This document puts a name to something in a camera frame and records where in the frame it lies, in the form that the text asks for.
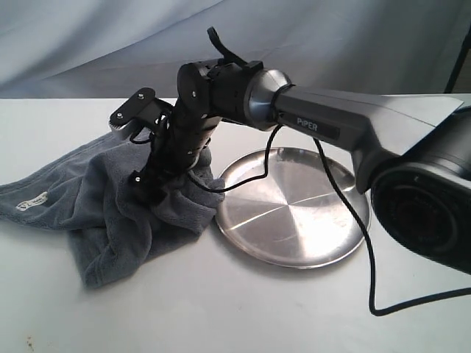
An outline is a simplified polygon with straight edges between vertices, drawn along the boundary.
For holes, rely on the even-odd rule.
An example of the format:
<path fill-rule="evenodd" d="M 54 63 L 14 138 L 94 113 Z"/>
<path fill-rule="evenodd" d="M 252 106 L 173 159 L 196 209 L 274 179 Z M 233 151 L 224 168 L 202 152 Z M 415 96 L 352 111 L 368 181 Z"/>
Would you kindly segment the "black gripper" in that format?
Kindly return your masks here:
<path fill-rule="evenodd" d="M 161 203 L 166 192 L 160 184 L 183 175 L 197 164 L 218 125 L 218 121 L 189 124 L 174 121 L 168 122 L 154 134 L 145 166 L 140 172 L 133 171 L 129 176 L 130 187 L 139 202 Z"/>

